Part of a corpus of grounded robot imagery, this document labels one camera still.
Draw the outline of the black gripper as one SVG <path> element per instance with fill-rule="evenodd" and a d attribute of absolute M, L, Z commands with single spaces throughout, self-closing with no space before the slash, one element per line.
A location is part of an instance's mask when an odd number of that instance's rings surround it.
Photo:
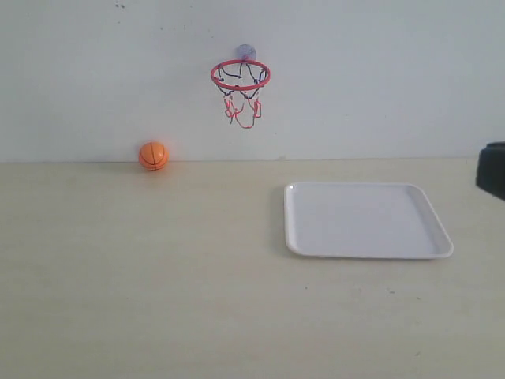
<path fill-rule="evenodd" d="M 481 149 L 477 161 L 476 186 L 505 200 L 505 143 L 491 142 Z"/>

